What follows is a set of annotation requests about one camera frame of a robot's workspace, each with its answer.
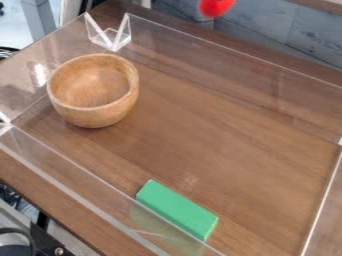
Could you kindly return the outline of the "red fruit with green leaf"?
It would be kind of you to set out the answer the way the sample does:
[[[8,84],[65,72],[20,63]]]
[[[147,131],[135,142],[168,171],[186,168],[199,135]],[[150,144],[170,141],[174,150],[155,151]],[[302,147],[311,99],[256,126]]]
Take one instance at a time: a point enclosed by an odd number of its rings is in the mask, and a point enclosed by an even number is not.
[[[234,7],[236,0],[200,0],[199,11],[204,17],[216,18]]]

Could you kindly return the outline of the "wooden bowl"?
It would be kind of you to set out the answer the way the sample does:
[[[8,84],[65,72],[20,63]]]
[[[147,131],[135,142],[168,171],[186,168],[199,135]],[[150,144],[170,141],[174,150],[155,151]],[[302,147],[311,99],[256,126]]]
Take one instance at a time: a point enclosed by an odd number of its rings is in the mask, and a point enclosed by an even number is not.
[[[56,68],[47,93],[67,122],[83,128],[107,127],[127,116],[136,104],[139,72],[115,54],[88,54]]]

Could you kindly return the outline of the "green rectangular block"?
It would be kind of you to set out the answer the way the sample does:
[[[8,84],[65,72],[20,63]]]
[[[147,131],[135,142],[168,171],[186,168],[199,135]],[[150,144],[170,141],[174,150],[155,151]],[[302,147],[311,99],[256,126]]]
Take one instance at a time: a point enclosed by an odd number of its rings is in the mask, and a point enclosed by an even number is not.
[[[136,200],[199,240],[208,240],[219,217],[158,181],[147,181]]]

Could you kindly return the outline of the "black clamp under table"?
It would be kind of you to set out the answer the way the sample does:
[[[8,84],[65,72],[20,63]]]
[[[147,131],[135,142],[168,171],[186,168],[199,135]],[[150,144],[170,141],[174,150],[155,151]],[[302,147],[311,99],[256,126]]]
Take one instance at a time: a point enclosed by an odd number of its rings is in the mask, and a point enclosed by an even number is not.
[[[35,256],[76,256],[63,243],[48,234],[48,224],[49,218],[39,213],[36,222],[31,224],[31,236],[36,245]]]

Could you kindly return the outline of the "clear acrylic corner bracket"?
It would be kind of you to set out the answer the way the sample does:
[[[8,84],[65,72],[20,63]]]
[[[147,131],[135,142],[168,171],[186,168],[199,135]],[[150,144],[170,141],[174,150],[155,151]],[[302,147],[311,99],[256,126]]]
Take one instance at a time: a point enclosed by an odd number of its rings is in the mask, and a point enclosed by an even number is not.
[[[119,29],[101,29],[88,12],[84,13],[84,23],[89,41],[105,50],[117,52],[131,42],[129,16],[124,15]]]

